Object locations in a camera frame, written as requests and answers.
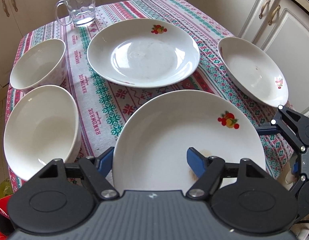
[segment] bowl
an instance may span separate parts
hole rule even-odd
[[[80,146],[76,102],[67,90],[54,85],[27,93],[11,112],[4,131],[8,165],[23,180],[55,158],[73,162]]]
[[[199,60],[199,48],[188,33],[155,19],[112,24],[93,37],[88,46],[88,61],[94,71],[128,87],[178,83],[196,70]]]
[[[287,82],[263,50],[244,39],[227,37],[219,41],[218,52],[232,82],[248,97],[272,107],[287,103]]]
[[[237,107],[204,91],[178,90],[142,105],[123,127],[114,148],[114,187],[120,194],[124,190],[186,193],[196,181],[187,163],[189,147],[231,163],[249,158],[265,170],[258,133]],[[222,186],[235,181],[224,179]]]
[[[67,75],[65,49],[64,41],[59,39],[35,45],[13,67],[10,85],[24,93],[43,85],[60,86]]]

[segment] white plate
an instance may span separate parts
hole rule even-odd
[[[199,48],[185,31],[153,19],[110,25],[88,46],[92,68],[103,78],[128,87],[177,83],[195,71],[199,60]]]
[[[218,52],[233,83],[253,100],[273,107],[288,101],[287,82],[275,62],[244,39],[219,41]]]
[[[233,114],[238,129],[222,125],[225,111],[226,122]],[[114,150],[115,188],[120,194],[125,189],[186,193],[195,182],[186,160],[189,147],[226,162],[249,158],[265,170],[259,136],[237,107],[207,92],[179,90],[148,101],[125,124]],[[235,181],[225,179],[223,186]]]

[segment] tablecloth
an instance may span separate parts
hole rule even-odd
[[[194,74],[177,84],[155,89],[129,88],[98,76],[87,60],[89,42],[106,26],[132,18],[163,20],[186,31],[200,49],[200,63]],[[61,86],[72,94],[78,104],[82,129],[78,158],[85,155],[99,156],[108,147],[115,145],[124,124],[136,109],[151,98],[173,90],[195,89],[219,95],[237,106],[254,126],[271,120],[275,109],[248,98],[227,75],[217,51],[218,41],[227,36],[233,35],[184,0],[131,0],[97,7],[95,22],[86,27],[76,28],[73,24],[61,26],[57,22],[51,22],[32,31],[21,40],[15,63],[39,42],[51,38],[65,42],[68,75]],[[9,87],[6,121],[22,97],[21,91]],[[280,135],[260,138],[267,172],[277,178],[289,160],[292,149]],[[11,169],[9,174],[13,190],[16,191],[24,181]],[[112,181],[111,173],[107,179]]]

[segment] fruit decal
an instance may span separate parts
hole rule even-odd
[[[167,31],[167,29],[161,25],[154,25],[153,28],[152,28],[152,31],[151,33],[154,33],[154,34],[162,34],[162,33],[165,33]]]
[[[277,87],[279,89],[281,89],[281,87],[283,86],[283,79],[282,78],[275,78],[275,84],[277,85]]]
[[[221,117],[218,118],[218,121],[221,122],[223,126],[228,128],[238,129],[240,125],[237,123],[238,119],[234,118],[234,115],[225,111],[224,114],[221,114]]]

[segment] metal screw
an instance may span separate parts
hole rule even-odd
[[[114,198],[117,196],[117,192],[113,189],[106,189],[101,192],[101,196],[104,198]]]
[[[191,197],[201,197],[204,195],[204,191],[199,188],[194,188],[194,189],[189,190],[189,195]]]

